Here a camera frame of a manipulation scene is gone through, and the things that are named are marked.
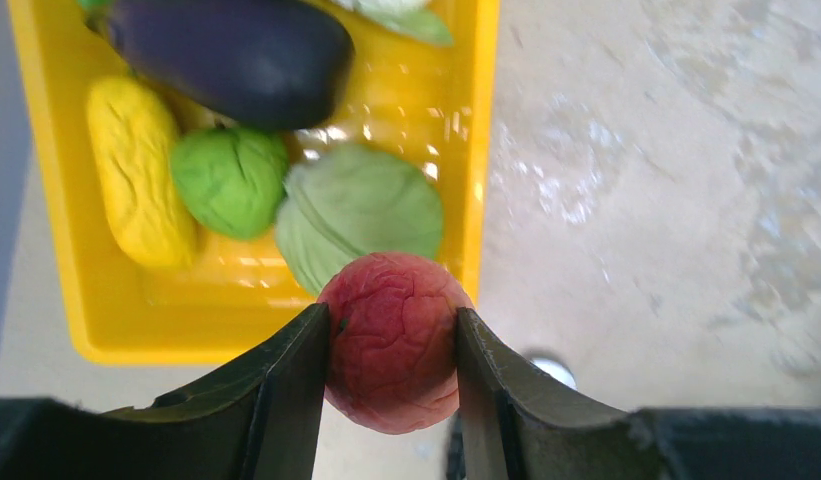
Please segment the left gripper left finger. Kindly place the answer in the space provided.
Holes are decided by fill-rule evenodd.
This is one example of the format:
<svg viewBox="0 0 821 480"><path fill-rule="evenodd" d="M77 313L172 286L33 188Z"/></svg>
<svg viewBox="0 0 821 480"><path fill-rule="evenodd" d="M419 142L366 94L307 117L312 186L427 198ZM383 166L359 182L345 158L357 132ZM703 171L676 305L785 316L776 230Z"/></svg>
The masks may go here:
<svg viewBox="0 0 821 480"><path fill-rule="evenodd" d="M329 336L328 308L311 305L143 409L0 399L0 479L308 479Z"/></svg>

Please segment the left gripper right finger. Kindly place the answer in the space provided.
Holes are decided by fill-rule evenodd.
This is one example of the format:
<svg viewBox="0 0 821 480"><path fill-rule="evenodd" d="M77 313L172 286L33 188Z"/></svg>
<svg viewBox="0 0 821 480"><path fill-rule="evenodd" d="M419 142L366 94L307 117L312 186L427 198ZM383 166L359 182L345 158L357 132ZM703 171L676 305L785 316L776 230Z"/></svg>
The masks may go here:
<svg viewBox="0 0 821 480"><path fill-rule="evenodd" d="M821 409L626 412L543 372L466 308L456 352L472 479L821 479Z"/></svg>

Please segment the red peach toy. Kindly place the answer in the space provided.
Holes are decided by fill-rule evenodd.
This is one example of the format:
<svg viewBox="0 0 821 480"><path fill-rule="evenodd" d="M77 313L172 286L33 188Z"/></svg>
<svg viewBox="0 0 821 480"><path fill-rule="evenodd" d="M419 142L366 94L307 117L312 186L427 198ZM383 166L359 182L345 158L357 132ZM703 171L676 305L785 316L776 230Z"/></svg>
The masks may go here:
<svg viewBox="0 0 821 480"><path fill-rule="evenodd" d="M473 303L443 266L400 252L345 266L322 290L329 307L326 400L352 422L401 435L459 406L457 314Z"/></svg>

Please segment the bright green cabbage toy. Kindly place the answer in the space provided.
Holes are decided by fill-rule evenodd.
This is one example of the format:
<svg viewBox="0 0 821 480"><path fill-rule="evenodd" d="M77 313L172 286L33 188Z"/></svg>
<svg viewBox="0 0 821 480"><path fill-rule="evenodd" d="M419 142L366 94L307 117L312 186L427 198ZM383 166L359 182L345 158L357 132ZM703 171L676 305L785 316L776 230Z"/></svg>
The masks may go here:
<svg viewBox="0 0 821 480"><path fill-rule="evenodd" d="M275 222L289 167L280 135L241 126L193 131L170 157L175 187L192 216L240 241L260 237Z"/></svg>

